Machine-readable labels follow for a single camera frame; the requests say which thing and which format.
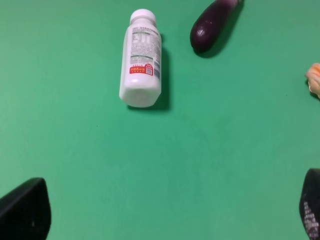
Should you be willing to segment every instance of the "barcode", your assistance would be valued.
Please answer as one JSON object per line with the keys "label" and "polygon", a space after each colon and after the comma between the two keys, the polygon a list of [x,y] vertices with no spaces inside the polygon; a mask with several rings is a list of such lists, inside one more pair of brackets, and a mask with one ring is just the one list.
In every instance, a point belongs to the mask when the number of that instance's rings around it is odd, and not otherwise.
{"label": "barcode", "polygon": [[160,72],[159,72],[158,69],[154,69],[154,75],[155,75],[158,79],[160,79]]}
{"label": "barcode", "polygon": [[154,75],[160,79],[160,64],[154,61]]}

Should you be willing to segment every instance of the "bottle label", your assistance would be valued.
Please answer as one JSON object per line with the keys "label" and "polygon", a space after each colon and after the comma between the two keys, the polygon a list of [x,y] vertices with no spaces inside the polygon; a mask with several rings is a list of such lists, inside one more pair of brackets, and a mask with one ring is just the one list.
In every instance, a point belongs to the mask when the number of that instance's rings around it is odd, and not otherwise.
{"label": "bottle label", "polygon": [[130,74],[148,74],[160,79],[161,38],[148,27],[132,29]]}

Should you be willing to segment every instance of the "purple eggplant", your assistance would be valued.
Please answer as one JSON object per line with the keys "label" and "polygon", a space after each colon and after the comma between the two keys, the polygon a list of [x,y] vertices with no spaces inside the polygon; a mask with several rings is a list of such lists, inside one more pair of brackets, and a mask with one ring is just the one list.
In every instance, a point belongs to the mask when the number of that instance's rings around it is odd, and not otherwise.
{"label": "purple eggplant", "polygon": [[217,41],[230,15],[242,0],[216,0],[194,23],[190,42],[196,53],[208,51]]}

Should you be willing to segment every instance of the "orange object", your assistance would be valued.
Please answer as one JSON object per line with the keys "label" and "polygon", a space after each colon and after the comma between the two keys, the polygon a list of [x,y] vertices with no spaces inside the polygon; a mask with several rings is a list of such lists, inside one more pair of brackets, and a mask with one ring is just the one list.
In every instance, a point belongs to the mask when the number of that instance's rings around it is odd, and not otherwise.
{"label": "orange object", "polygon": [[308,78],[310,92],[320,98],[320,63],[314,63],[305,76]]}

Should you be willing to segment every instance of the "black object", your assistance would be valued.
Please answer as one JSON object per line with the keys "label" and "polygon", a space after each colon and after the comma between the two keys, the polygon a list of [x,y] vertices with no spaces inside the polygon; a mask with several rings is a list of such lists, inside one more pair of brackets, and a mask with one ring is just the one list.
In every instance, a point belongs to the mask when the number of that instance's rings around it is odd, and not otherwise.
{"label": "black object", "polygon": [[46,181],[31,178],[0,198],[0,240],[45,240],[51,225]]}
{"label": "black object", "polygon": [[215,0],[204,10],[190,33],[190,43],[196,53],[204,53],[215,44],[240,1]]}
{"label": "black object", "polygon": [[310,240],[320,240],[320,169],[306,173],[299,204],[300,217]]}

